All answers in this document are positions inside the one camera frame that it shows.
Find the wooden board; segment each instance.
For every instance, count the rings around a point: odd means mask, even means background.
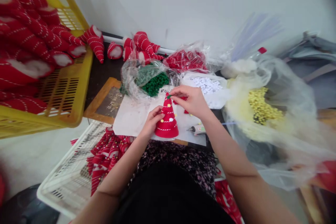
[[[84,117],[113,124],[124,95],[119,92],[121,82],[109,78],[84,112]]]

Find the floor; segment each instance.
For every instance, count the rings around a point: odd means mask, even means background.
[[[0,172],[9,185],[6,199],[23,189],[41,183],[71,148],[70,140],[80,137],[89,126],[83,118],[77,128],[59,129],[0,140]],[[308,223],[297,194],[273,188],[301,223]],[[71,220],[61,214],[57,224]]]

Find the white plush trim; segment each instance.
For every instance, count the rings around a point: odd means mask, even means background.
[[[98,37],[102,36],[102,32],[100,30],[98,30],[97,26],[93,25],[92,30]]]

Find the white wall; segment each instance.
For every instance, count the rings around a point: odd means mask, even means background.
[[[336,0],[76,0],[90,24],[120,36],[138,30],[163,47],[206,39],[229,45],[252,12],[280,14],[285,31],[264,46],[280,51],[303,31],[336,42]]]

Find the white paper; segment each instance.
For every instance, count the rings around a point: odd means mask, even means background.
[[[148,113],[152,111],[156,106],[163,105],[166,97],[166,92],[170,92],[174,87],[165,85],[159,90],[158,97],[150,99],[148,104],[140,104],[132,100],[129,96],[124,96],[124,99],[120,105],[118,114],[114,120],[113,130],[116,135],[131,135],[137,136],[142,130]],[[176,116],[176,122],[178,126],[179,135],[176,139],[180,139],[186,142],[199,144],[206,146],[205,135],[194,136],[193,132],[187,131],[192,126],[200,123],[195,116],[190,114],[184,114],[184,109],[173,103],[173,110]],[[159,141],[171,141],[171,138],[161,138],[155,134],[151,139]]]

